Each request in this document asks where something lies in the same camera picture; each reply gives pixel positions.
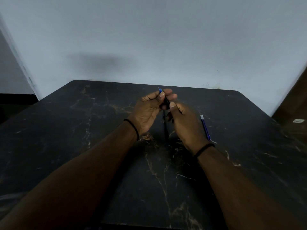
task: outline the hand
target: hand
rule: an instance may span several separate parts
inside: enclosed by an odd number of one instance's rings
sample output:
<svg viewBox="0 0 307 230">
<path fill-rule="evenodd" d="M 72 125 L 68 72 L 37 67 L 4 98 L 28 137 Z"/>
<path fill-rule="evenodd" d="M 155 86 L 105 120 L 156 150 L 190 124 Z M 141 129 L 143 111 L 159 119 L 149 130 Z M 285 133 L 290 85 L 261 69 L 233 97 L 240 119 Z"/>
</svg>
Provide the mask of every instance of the hand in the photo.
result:
<svg viewBox="0 0 307 230">
<path fill-rule="evenodd" d="M 166 106 L 163 105 L 165 95 L 168 100 L 174 100 L 177 98 L 177 94 L 172 92 L 171 89 L 167 88 L 161 93 L 156 91 L 137 101 L 132 113 L 128 116 L 128 119 L 137 128 L 139 135 L 142 135 L 149 130 L 156 119 L 157 114 L 162 109 L 166 110 Z"/>
<path fill-rule="evenodd" d="M 200 128 L 201 123 L 197 120 L 196 115 L 187 106 L 171 102 L 169 104 L 170 113 L 169 121 L 173 118 L 175 131 L 182 140 L 183 145 L 196 154 L 203 146 L 209 143 Z"/>
</svg>

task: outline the blue pen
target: blue pen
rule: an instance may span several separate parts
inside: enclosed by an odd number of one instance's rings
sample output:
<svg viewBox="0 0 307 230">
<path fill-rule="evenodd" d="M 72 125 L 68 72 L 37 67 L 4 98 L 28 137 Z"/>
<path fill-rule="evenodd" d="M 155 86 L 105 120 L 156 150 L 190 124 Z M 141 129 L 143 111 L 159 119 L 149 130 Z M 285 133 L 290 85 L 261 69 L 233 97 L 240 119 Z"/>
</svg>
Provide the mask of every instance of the blue pen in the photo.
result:
<svg viewBox="0 0 307 230">
<path fill-rule="evenodd" d="M 211 141 L 210 135 L 209 135 L 209 133 L 208 133 L 208 130 L 207 130 L 207 127 L 206 127 L 206 124 L 205 124 L 205 120 L 204 120 L 204 116 L 203 116 L 203 115 L 201 115 L 201 123 L 203 124 L 203 128 L 204 128 L 204 130 L 205 130 L 205 134 L 206 134 L 207 140 L 208 140 L 208 141 Z"/>
<path fill-rule="evenodd" d="M 169 109 L 169 100 L 167 99 L 167 97 L 164 98 L 163 103 L 166 105 L 166 109 Z"/>
</svg>

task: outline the black marble table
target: black marble table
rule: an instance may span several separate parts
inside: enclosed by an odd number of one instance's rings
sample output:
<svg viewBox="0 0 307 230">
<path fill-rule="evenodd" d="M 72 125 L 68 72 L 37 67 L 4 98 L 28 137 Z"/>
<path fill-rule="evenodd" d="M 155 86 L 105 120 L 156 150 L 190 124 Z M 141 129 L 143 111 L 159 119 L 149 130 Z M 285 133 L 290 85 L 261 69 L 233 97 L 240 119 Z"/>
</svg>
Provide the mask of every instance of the black marble table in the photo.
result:
<svg viewBox="0 0 307 230">
<path fill-rule="evenodd" d="M 305 146 L 240 92 L 170 87 L 203 114 L 217 148 L 307 226 Z M 155 85 L 72 81 L 0 125 L 0 217 L 56 168 L 92 147 Z M 89 226 L 224 229 L 201 168 L 161 112 L 129 152 Z"/>
</svg>

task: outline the forearm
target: forearm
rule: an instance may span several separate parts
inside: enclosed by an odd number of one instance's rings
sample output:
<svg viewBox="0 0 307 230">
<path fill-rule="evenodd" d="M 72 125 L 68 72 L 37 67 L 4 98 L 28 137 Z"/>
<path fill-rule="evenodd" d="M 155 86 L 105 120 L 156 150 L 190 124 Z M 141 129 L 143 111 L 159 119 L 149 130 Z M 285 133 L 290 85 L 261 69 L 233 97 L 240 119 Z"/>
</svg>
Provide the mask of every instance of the forearm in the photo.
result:
<svg viewBox="0 0 307 230">
<path fill-rule="evenodd" d="M 135 130 L 123 122 L 92 149 L 40 182 L 0 222 L 0 228 L 70 229 L 84 226 L 135 141 Z"/>
<path fill-rule="evenodd" d="M 199 157 L 229 229 L 299 229 L 290 213 L 269 199 L 220 152 Z"/>
</svg>

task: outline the black bracelet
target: black bracelet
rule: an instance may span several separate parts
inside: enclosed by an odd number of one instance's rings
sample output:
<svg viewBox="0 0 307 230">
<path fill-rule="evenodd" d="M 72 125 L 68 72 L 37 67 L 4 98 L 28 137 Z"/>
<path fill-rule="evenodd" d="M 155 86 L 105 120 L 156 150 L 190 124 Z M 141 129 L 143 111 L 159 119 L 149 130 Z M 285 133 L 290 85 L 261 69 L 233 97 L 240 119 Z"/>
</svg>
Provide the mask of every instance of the black bracelet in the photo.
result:
<svg viewBox="0 0 307 230">
<path fill-rule="evenodd" d="M 209 144 L 206 144 L 205 146 L 203 146 L 195 155 L 193 158 L 197 159 L 199 157 L 199 155 L 205 151 L 207 148 L 209 147 L 215 147 L 215 145 L 213 143 L 209 143 Z"/>
<path fill-rule="evenodd" d="M 129 119 L 124 119 L 124 121 L 127 121 L 128 123 L 131 124 L 131 126 L 135 129 L 136 135 L 138 136 L 137 140 L 140 139 L 140 136 L 138 134 L 138 130 L 136 129 L 136 127 L 134 126 L 134 124 L 129 120 Z"/>
</svg>

